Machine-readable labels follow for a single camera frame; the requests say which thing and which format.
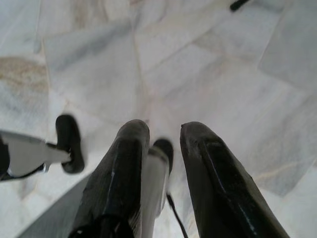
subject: black wire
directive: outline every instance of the black wire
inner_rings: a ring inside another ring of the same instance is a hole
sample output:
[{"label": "black wire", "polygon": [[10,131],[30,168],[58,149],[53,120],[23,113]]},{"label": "black wire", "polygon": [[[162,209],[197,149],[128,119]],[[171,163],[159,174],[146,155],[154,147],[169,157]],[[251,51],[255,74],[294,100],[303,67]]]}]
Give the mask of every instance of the black wire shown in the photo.
[{"label": "black wire", "polygon": [[177,212],[176,212],[176,209],[175,209],[175,205],[174,205],[172,196],[171,196],[170,194],[166,194],[166,196],[167,196],[168,203],[169,203],[169,205],[171,206],[171,208],[172,208],[172,210],[173,210],[173,212],[174,212],[174,215],[175,215],[175,217],[176,217],[176,219],[177,219],[177,221],[178,221],[178,223],[179,223],[179,226],[180,226],[180,228],[182,229],[182,233],[183,233],[184,238],[188,238],[187,233],[186,233],[186,230],[185,230],[185,228],[184,228],[184,225],[182,224],[182,222],[181,222],[181,220],[179,219],[178,214],[177,214]]}]

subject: marble floor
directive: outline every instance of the marble floor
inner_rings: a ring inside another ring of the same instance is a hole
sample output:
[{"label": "marble floor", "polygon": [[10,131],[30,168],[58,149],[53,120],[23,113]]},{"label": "marble floor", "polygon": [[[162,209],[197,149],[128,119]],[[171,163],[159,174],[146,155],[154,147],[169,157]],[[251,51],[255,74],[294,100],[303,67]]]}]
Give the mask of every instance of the marble floor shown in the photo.
[{"label": "marble floor", "polygon": [[[197,228],[179,146],[201,121],[227,143],[291,238],[317,234],[317,4],[254,0],[1,0],[0,129],[56,142],[73,114],[86,168],[0,183],[0,232],[16,238],[97,166],[125,121],[175,147],[169,189]],[[182,237],[168,206],[154,237]]]}]

